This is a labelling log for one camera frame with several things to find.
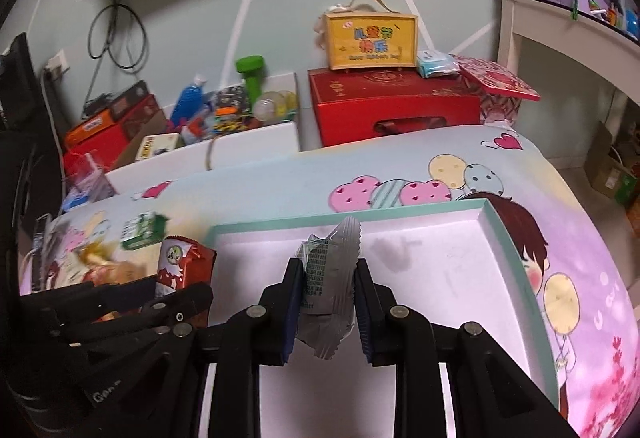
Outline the white shelf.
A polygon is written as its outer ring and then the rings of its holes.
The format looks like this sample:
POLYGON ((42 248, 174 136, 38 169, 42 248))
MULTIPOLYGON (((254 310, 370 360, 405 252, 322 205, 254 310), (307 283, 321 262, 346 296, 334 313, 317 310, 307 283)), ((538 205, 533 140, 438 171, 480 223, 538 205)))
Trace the white shelf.
POLYGON ((560 6, 536 0, 501 0, 497 60, 518 71, 523 40, 534 41, 578 62, 639 101, 640 48, 615 29, 560 6))

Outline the clear acrylic box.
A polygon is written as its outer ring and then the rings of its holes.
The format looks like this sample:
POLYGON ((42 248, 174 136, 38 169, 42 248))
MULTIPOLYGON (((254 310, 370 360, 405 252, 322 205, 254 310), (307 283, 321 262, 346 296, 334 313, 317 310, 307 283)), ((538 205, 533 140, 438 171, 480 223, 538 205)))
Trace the clear acrylic box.
POLYGON ((115 188, 106 177, 104 166, 92 152, 77 154, 65 178, 66 196, 62 201, 62 212, 95 203, 116 195, 115 188))

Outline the red box on left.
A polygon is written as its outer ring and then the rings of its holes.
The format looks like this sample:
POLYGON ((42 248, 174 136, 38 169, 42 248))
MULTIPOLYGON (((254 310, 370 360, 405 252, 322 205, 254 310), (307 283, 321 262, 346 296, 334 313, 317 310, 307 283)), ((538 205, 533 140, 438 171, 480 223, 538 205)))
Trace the red box on left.
POLYGON ((120 155, 134 140, 134 137, 141 132, 142 128, 152 121, 156 113, 160 113, 160 107, 157 105, 155 96, 149 94, 143 97, 136 106, 130 108, 123 117, 114 121, 111 127, 88 138, 78 146, 67 149, 64 141, 63 165, 66 175, 70 170, 70 165, 77 160, 77 154, 83 155, 88 152, 92 152, 100 159, 105 171, 111 171, 120 155))

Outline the blue bead bottle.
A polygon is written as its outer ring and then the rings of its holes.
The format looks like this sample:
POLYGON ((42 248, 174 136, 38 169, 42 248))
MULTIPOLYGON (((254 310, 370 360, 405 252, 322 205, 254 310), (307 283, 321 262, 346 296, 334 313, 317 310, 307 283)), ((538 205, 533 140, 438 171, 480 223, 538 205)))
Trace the blue bead bottle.
POLYGON ((207 82, 204 76, 197 74, 190 85, 179 95, 168 119, 171 129, 188 122, 203 106, 203 86, 207 82))

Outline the green dumbbell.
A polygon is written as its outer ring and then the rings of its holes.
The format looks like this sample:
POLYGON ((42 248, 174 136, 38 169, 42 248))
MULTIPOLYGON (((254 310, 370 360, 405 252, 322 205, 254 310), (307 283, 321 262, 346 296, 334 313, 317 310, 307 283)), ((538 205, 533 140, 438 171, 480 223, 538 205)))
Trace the green dumbbell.
POLYGON ((262 55, 250 55, 235 61, 235 70, 241 74, 250 104, 254 105, 262 94, 262 76, 265 60, 262 55))

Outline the white toy storage box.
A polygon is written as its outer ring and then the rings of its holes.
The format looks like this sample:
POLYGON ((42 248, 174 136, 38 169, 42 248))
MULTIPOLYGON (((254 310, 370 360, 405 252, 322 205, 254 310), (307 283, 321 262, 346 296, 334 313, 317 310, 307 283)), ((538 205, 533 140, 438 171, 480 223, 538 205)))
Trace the white toy storage box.
POLYGON ((112 169, 106 178, 117 193, 134 192, 212 169, 289 157, 299 150, 297 126, 288 121, 184 146, 112 169))

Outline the white wall socket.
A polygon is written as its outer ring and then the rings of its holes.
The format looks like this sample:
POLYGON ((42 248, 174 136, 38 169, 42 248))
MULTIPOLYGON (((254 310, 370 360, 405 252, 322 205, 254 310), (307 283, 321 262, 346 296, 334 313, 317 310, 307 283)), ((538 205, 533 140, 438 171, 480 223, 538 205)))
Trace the white wall socket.
POLYGON ((58 80, 68 69, 70 64, 67 61, 64 50, 59 50, 47 61, 46 70, 53 80, 58 80))

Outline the cartoon print tablecloth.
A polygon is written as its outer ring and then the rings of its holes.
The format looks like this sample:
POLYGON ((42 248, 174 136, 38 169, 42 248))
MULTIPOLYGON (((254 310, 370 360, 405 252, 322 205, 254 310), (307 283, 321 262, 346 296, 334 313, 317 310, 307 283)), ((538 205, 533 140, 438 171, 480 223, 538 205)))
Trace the cartoon print tablecloth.
POLYGON ((597 228, 561 175, 524 136, 498 127, 430 129, 212 169, 78 207, 55 222, 48 289, 114 279, 107 259, 152 273, 158 243, 120 246, 145 212, 207 245, 223 224, 485 200, 509 235, 540 310, 558 400, 580 436, 611 437, 639 397, 639 331, 597 228))

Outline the silver grey snack packet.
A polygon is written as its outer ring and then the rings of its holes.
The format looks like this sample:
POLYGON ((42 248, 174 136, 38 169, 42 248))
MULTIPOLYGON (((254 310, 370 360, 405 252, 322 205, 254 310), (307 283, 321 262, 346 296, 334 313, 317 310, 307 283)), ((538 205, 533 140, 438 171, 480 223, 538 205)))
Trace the silver grey snack packet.
POLYGON ((331 360, 354 327, 360 237, 360 221, 347 216, 326 237, 311 235, 298 248, 306 285, 297 338, 314 350, 316 358, 331 360))

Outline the blue tissue pack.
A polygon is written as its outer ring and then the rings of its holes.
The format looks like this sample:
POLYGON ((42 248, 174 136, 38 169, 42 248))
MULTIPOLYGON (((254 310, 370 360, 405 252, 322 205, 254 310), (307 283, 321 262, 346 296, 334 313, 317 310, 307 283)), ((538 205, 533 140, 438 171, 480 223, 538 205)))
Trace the blue tissue pack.
POLYGON ((416 53, 416 71, 423 79, 456 76, 460 66, 454 56, 439 50, 419 50, 416 53))

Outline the orange box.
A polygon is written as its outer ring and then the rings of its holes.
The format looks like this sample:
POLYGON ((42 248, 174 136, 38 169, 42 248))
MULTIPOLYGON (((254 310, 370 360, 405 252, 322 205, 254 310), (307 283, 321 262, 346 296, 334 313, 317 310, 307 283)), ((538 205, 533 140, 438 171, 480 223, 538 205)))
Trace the orange box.
POLYGON ((111 115, 111 111, 104 109, 100 113, 96 113, 90 119, 82 121, 77 126, 68 131, 64 137, 65 147, 72 149, 78 146, 88 138, 98 134, 111 127, 114 124, 114 120, 111 115))

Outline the clear plastic bottle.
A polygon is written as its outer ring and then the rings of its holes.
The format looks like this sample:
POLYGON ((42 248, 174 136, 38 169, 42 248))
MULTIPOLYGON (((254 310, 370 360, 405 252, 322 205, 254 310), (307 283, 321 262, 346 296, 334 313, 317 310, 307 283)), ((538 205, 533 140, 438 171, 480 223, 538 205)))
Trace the clear plastic bottle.
POLYGON ((297 109, 297 95, 291 91, 262 93, 254 102, 253 117, 264 124, 288 120, 297 109))

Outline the white card box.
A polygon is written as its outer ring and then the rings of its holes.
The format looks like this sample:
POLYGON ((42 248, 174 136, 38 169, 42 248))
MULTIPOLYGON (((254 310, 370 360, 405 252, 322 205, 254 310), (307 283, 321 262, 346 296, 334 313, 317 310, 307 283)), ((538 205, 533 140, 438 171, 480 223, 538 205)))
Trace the white card box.
POLYGON ((142 139, 134 161, 149 160, 157 155, 174 151, 183 146, 183 139, 178 133, 148 135, 142 139))

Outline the large red gift box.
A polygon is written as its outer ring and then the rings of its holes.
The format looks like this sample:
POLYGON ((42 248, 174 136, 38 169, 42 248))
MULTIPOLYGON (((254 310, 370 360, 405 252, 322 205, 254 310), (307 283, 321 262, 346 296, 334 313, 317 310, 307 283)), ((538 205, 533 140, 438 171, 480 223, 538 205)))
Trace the large red gift box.
POLYGON ((323 146, 438 127, 480 123, 480 97, 459 78, 414 70, 308 72, 323 146))

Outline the red snack packet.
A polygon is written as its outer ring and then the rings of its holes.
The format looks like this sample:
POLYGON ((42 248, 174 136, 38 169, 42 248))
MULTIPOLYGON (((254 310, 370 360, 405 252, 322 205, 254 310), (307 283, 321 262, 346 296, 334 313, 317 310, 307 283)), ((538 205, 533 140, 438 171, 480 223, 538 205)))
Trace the red snack packet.
POLYGON ((198 241, 183 236, 163 239, 158 255, 155 297, 183 290, 190 285, 212 281, 217 253, 198 241))

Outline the green white biscuit packet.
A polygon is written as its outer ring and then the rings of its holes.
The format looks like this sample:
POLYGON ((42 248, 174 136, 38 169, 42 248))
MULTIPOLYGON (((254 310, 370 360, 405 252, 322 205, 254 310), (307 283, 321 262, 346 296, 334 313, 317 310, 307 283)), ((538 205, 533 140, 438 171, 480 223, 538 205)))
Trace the green white biscuit packet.
POLYGON ((120 246, 126 251, 134 251, 162 242, 167 221, 166 216, 156 212, 145 212, 131 218, 122 226, 120 246))

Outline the pink patterned box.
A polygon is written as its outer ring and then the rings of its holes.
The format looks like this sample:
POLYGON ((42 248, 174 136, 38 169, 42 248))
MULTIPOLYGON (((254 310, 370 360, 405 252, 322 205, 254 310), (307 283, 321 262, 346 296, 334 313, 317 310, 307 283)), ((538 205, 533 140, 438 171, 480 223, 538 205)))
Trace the pink patterned box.
POLYGON ((496 61, 456 56, 462 81, 480 97, 480 122, 513 126, 522 102, 540 95, 519 76, 496 61))

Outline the white tray with teal rim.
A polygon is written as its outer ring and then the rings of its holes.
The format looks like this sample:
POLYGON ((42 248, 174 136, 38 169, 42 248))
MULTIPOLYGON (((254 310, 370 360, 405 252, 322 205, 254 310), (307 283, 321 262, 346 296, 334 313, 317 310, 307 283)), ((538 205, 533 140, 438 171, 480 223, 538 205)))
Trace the white tray with teal rim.
MULTIPOLYGON (((518 252, 487 201, 362 211, 358 218, 360 254, 375 282, 438 325, 479 323, 544 395, 558 400, 544 321, 518 252)), ((257 303, 303 241, 327 236, 340 221, 323 214, 209 229, 205 241, 217 253, 210 322, 257 303)), ((260 371, 262 434, 388 437, 394 396, 394 370, 370 366, 357 333, 330 360, 296 343, 285 366, 260 371)))

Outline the cardboard box on floor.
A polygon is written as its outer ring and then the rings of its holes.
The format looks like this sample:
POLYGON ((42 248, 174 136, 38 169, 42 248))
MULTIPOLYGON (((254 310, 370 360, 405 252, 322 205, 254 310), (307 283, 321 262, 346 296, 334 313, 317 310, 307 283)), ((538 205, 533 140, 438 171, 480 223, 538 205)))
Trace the cardboard box on floor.
POLYGON ((639 178, 624 165, 622 156, 613 145, 613 135, 602 122, 594 133, 584 171, 591 188, 616 203, 627 205, 634 197, 639 178))

